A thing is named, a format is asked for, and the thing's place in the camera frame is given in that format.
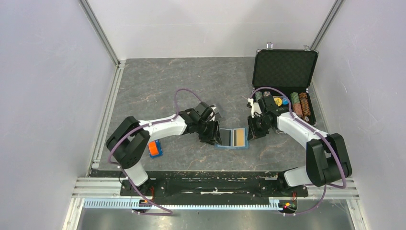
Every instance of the black wire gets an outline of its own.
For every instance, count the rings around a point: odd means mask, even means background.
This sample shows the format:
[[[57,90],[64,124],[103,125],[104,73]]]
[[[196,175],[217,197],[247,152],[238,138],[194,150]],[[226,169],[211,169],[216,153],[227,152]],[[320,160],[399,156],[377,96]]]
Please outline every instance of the black wire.
[[[120,174],[118,175],[118,181],[120,182],[121,185],[123,185],[123,182],[121,182],[120,180],[121,175],[123,175],[123,171],[121,171]]]

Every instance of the gray floor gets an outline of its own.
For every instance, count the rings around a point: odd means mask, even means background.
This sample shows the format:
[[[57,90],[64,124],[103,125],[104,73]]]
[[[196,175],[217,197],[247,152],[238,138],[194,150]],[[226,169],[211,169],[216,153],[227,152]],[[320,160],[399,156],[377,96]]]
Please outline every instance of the gray floor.
[[[314,205],[299,201],[299,211]],[[276,211],[259,210],[174,210],[172,217],[145,217],[125,209],[82,211],[78,230],[353,230],[345,200],[325,200],[315,211],[295,217],[282,217]]]
[[[174,114],[173,95],[189,88],[208,104],[216,104],[223,116],[220,127],[247,126],[250,109],[246,97],[252,91],[253,57],[203,57],[130,59],[125,64],[108,137],[124,118],[152,120]],[[309,89],[317,128],[325,130],[316,95]],[[188,92],[178,95],[181,110],[198,100]],[[305,164],[305,150],[285,134],[271,133],[253,140],[249,149],[217,150],[200,143],[197,134],[161,140],[164,156],[151,159],[147,150],[141,161],[146,170],[251,170],[281,171]],[[100,170],[117,170],[101,156]]]

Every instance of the white wall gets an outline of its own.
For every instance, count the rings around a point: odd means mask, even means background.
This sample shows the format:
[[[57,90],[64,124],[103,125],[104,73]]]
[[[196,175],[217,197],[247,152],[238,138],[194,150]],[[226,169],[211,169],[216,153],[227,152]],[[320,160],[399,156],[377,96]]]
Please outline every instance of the white wall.
[[[343,135],[373,230],[405,229],[406,1],[345,1],[313,82]]]
[[[77,0],[13,0],[0,73],[0,229],[61,229],[114,66]]]
[[[311,45],[334,0],[89,0],[120,59],[254,56]]]

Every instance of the white metal frame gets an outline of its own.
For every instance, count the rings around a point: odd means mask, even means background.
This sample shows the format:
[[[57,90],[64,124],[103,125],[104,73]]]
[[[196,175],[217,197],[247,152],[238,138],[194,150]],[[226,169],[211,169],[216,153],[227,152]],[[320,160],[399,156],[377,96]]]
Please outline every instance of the white metal frame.
[[[323,25],[321,26],[314,42],[311,45],[311,49],[316,49],[320,44],[322,38],[324,37],[328,27],[331,25],[332,20],[337,14],[338,10],[342,6],[344,0],[336,0],[328,13]],[[106,108],[104,111],[103,118],[100,122],[99,134],[94,142],[92,158],[89,162],[89,172],[92,169],[97,169],[99,167],[99,162],[101,159],[102,151],[104,148],[104,142],[107,137],[107,130],[109,128],[110,119],[112,117],[113,108],[115,100],[117,97],[118,89],[121,82],[121,77],[123,75],[125,61],[120,61],[113,48],[111,47],[106,35],[104,34],[96,16],[94,15],[87,0],[79,0],[81,6],[83,7],[90,23],[94,27],[96,33],[98,34],[103,45],[106,47],[112,61],[116,64],[117,69],[112,82],[112,87],[109,92],[109,97],[106,103]],[[87,198],[114,198],[114,199],[128,199],[128,197],[120,196],[121,184],[118,178],[90,178],[90,177],[80,177],[77,179],[75,188],[73,190],[72,199],[70,201],[68,213],[65,218],[63,225],[63,230],[75,230],[78,227],[83,205]],[[308,186],[307,187],[309,196],[308,197],[298,197],[299,200],[318,200],[322,193],[323,188]],[[139,196],[131,197],[134,199],[140,199]],[[285,197],[269,197],[270,200],[286,199]],[[363,218],[364,213],[362,205],[360,204],[360,197],[358,195],[355,182],[352,178],[347,178],[347,188],[346,189],[336,189],[334,187],[328,187],[326,192],[325,200],[346,200],[350,215],[356,230],[367,230],[368,225]]]

